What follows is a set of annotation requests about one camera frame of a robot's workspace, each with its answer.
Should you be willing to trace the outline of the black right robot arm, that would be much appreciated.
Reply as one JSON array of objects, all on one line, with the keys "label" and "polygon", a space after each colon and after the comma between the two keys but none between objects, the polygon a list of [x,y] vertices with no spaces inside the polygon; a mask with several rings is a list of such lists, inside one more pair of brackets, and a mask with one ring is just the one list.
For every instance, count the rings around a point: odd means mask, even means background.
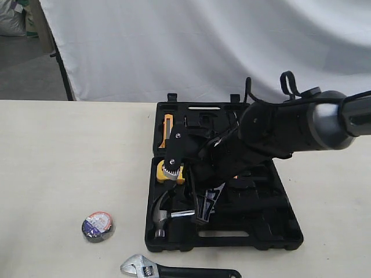
[{"label": "black right robot arm", "polygon": [[370,134],[370,93],[353,96],[318,88],[280,104],[255,101],[238,113],[234,123],[207,126],[196,133],[189,165],[197,198],[195,222],[209,221],[213,201],[205,193],[275,158],[296,152],[348,148],[357,137]]}]

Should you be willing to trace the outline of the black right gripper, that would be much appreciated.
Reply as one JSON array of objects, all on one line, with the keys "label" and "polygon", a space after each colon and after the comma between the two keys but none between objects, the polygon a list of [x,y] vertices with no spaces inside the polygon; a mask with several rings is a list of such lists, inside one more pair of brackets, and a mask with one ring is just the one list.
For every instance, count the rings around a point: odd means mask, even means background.
[{"label": "black right gripper", "polygon": [[[192,163],[190,168],[195,211],[192,222],[207,224],[225,186],[223,183],[271,158],[271,155],[248,146],[236,131],[223,137],[216,146],[207,148],[205,156]],[[205,189],[204,193],[197,194],[195,187]]]}]

